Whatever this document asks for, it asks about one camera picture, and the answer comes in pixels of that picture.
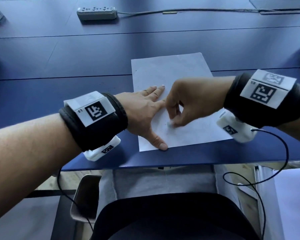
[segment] hand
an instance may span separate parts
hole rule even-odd
[[[157,99],[163,93],[164,85],[149,87],[140,92],[123,92],[115,95],[128,116],[128,131],[142,136],[160,150],[167,150],[168,145],[152,131],[151,121],[154,115],[165,107],[165,100]]]
[[[166,99],[174,127],[209,116],[223,108],[225,97],[235,77],[183,78],[176,80]],[[179,105],[184,107],[182,113]]]

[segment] blue table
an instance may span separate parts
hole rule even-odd
[[[0,0],[7,16],[0,23],[0,128],[56,113],[63,100],[91,91],[132,92],[131,59],[201,52],[214,76],[259,68],[300,82],[300,15],[181,12],[82,24],[75,10],[84,5],[127,12],[252,8],[248,0]],[[300,160],[300,142],[266,129],[280,135],[291,158]],[[139,152],[136,136],[127,131],[118,136],[121,144],[97,162],[80,154],[63,170],[285,159],[282,143],[261,132],[247,144],[226,140],[167,152]]]

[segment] black wrist strap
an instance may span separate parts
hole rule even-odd
[[[109,93],[102,93],[110,101],[115,112],[85,127],[77,114],[65,106],[59,110],[60,116],[69,128],[72,137],[82,151],[94,150],[106,145],[111,139],[128,127],[128,117],[115,96]]]
[[[243,73],[236,76],[224,101],[224,108],[231,111],[239,120],[257,128],[263,126],[279,126],[300,118],[300,84],[295,83],[287,96],[274,109],[240,96],[251,78]]]

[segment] gray pants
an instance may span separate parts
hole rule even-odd
[[[99,183],[97,217],[106,205],[118,199],[169,193],[217,193],[232,200],[242,210],[235,186],[222,178],[226,172],[224,165],[191,165],[168,170],[105,170]]]

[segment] sheet of paper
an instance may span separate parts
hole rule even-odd
[[[284,240],[300,239],[300,168],[281,171],[274,182]]]
[[[212,73],[201,53],[159,56],[131,60],[134,91],[144,90],[150,86],[165,85],[166,89],[160,99],[166,97],[175,80],[184,77],[211,77]],[[231,139],[231,136],[216,125],[221,111],[206,118],[192,121],[180,128],[169,128],[167,110],[163,109],[152,120],[152,129],[168,145],[180,147],[212,141]],[[139,151],[155,150],[146,139],[139,137]]]

